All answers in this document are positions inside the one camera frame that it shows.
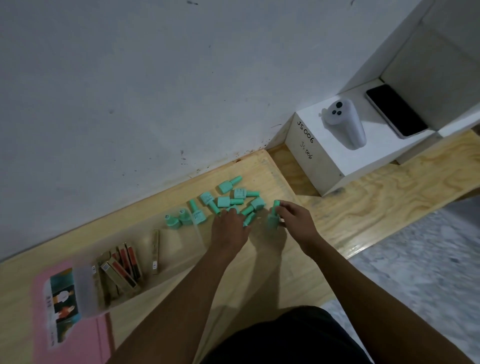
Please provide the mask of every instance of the gray marble tile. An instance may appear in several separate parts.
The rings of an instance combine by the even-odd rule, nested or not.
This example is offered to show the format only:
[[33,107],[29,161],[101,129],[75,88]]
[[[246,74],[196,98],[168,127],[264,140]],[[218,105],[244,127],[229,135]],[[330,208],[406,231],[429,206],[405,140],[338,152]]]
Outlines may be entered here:
[[[350,262],[480,364],[480,196],[427,215]],[[337,300],[322,308],[361,345]]]

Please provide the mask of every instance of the wooden table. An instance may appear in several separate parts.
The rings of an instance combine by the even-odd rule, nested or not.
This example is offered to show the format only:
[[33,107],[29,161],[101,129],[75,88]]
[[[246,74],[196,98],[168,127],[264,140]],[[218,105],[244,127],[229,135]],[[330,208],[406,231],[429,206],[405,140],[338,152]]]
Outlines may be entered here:
[[[480,183],[480,140],[471,132],[405,166],[387,165],[326,198],[310,196],[316,193],[301,176],[287,149],[280,147],[271,153],[280,170],[270,155],[260,150],[3,262],[0,265],[2,362],[31,362],[29,285],[34,276],[89,244],[206,190],[217,195],[214,187],[238,174],[244,177],[243,186],[262,192],[267,206],[277,198],[304,203],[311,210],[318,230],[345,256],[370,246]],[[294,189],[309,192],[296,196],[280,171]],[[292,178],[297,182],[302,180],[303,187],[292,182]],[[321,305],[333,297],[313,261],[284,230],[272,233],[265,229],[265,217],[266,212],[260,214],[249,242],[220,283],[197,358],[237,329],[274,318],[284,308]],[[211,218],[201,225],[205,242],[209,242],[210,224]],[[117,346],[182,277],[161,291],[146,292],[111,312]]]

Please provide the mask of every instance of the forearm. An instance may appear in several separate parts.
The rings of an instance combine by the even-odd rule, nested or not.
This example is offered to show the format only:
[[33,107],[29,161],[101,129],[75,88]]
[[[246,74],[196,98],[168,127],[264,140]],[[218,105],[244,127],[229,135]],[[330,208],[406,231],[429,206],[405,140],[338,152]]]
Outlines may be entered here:
[[228,259],[211,249],[117,349],[114,363],[191,363]]
[[320,236],[309,255],[378,363],[472,363],[438,331],[384,291]]

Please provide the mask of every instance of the person's right arm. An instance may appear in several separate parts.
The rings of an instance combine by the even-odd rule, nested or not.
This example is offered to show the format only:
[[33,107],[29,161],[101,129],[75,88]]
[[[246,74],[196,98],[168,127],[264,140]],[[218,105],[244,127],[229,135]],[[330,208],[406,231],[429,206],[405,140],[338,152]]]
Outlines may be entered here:
[[304,253],[317,263],[376,363],[473,363],[327,243],[317,232],[307,209],[281,201],[276,212]]

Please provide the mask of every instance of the pink notebook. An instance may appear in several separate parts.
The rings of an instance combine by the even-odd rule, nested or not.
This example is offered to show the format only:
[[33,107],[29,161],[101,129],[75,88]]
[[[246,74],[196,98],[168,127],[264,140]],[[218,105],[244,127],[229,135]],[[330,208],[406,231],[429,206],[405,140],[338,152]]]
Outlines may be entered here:
[[63,262],[35,277],[32,287],[34,363],[104,364],[110,358],[106,317],[82,319],[72,265]]

